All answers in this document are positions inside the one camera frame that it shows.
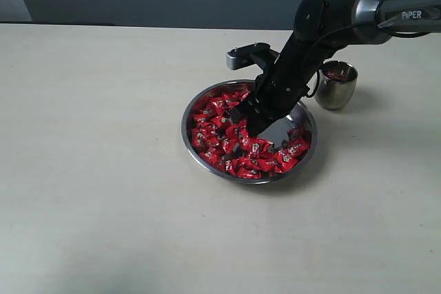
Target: robotic arm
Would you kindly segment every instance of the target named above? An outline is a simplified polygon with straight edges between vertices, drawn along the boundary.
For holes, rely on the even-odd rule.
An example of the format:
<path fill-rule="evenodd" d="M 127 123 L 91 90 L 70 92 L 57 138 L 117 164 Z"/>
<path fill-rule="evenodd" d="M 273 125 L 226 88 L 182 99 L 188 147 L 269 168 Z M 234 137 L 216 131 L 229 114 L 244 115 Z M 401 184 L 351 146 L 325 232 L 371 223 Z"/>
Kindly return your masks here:
<path fill-rule="evenodd" d="M 294 31 L 278 54 L 265 43 L 227 53 L 232 70 L 257 64 L 254 91 L 231 112 L 256 136 L 307 95 L 307 83 L 328 58 L 348 45 L 387 42 L 441 32 L 441 0 L 303 0 Z"/>

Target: stainless steel cup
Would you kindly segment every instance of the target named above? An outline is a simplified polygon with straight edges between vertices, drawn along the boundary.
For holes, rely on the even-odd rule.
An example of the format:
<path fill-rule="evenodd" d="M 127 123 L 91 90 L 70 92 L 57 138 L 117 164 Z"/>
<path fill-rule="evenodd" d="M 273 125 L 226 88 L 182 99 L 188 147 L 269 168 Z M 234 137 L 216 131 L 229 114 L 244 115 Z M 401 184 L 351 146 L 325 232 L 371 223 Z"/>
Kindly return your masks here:
<path fill-rule="evenodd" d="M 339 109 L 351 100 L 358 73 L 350 64 L 328 61 L 319 70 L 318 89 L 314 98 L 325 109 Z"/>

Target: white table surface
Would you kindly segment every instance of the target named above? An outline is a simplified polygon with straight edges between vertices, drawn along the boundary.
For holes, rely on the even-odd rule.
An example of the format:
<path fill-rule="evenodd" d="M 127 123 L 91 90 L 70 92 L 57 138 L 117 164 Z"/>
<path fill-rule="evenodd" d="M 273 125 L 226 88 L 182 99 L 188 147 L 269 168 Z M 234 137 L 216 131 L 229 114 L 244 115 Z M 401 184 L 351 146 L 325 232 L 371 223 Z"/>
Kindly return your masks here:
<path fill-rule="evenodd" d="M 248 187 L 181 138 L 225 53 L 289 32 L 0 25 L 0 293 L 439 293 L 441 36 L 354 46 L 310 163 Z"/>

